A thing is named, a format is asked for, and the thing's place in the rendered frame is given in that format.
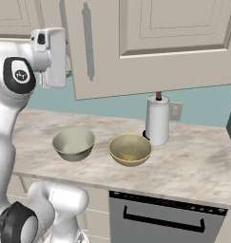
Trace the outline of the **beige wall cabinet door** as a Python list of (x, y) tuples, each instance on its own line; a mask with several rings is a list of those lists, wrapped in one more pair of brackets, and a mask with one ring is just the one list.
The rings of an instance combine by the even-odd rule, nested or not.
[[(87, 76), (82, 10), (91, 12)], [(65, 0), (79, 100), (231, 84), (231, 0)]]
[(60, 0), (0, 0), (0, 38), (28, 39), (36, 28), (60, 27)]

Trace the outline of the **beige base cabinet drawers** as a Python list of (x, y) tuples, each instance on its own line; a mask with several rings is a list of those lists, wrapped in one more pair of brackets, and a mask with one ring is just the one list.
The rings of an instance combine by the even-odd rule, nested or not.
[[(7, 196), (10, 202), (20, 201), (25, 206), (28, 202), (28, 189), (37, 178), (14, 175), (10, 179)], [(83, 186), (88, 192), (87, 209), (77, 217), (79, 226), (87, 234), (90, 243), (110, 243), (110, 214), (108, 191)]]

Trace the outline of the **grey-green bowl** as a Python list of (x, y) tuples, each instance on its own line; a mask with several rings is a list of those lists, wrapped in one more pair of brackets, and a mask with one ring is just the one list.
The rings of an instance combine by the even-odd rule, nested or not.
[(85, 127), (71, 127), (59, 132), (52, 140), (57, 154), (67, 161), (81, 161), (89, 156), (95, 135)]

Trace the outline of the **yellow-rimmed olive bowl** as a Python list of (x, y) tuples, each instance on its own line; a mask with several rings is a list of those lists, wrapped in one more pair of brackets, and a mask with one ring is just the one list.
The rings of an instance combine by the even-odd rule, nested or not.
[(145, 137), (125, 133), (114, 137), (108, 146), (109, 154), (119, 164), (134, 167), (146, 162), (152, 153), (153, 146)]

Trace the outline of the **grey dishwasher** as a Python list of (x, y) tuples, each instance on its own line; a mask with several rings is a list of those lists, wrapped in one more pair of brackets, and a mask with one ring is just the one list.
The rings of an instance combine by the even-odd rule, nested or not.
[[(124, 206), (132, 215), (141, 215), (183, 224), (200, 225), (204, 233), (124, 219)], [(227, 209), (151, 196), (109, 192), (111, 243), (214, 243)]]

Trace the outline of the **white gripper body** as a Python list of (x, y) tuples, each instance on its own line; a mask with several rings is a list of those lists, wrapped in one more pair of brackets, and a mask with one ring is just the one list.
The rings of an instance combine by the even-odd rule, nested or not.
[(66, 32), (63, 28), (46, 29), (48, 67), (43, 77), (44, 88), (66, 86)]

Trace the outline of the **white wall socket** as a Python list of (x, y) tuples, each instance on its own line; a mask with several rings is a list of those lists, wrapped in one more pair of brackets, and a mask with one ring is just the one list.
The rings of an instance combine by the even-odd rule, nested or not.
[(182, 103), (171, 103), (169, 105), (169, 119), (172, 121), (179, 122), (181, 120), (182, 110)]

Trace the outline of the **beige base cabinet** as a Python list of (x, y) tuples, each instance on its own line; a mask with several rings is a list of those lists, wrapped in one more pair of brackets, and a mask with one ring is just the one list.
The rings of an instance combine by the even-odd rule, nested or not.
[(214, 243), (231, 243), (231, 210), (227, 212)]

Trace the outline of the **white paper towel roll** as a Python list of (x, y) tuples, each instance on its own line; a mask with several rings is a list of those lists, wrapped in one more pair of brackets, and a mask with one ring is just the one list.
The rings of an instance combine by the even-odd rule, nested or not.
[(153, 146), (167, 142), (169, 137), (169, 99), (162, 96), (160, 101), (155, 96), (147, 98), (145, 136)]

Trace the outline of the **black paper towel holder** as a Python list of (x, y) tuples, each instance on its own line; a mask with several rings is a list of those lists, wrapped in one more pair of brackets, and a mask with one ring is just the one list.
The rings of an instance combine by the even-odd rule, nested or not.
[[(162, 100), (162, 91), (160, 92), (156, 92), (156, 98), (155, 98), (156, 101), (161, 101)], [(146, 136), (145, 134), (145, 130), (143, 132), (143, 136), (149, 140), (149, 138)]]

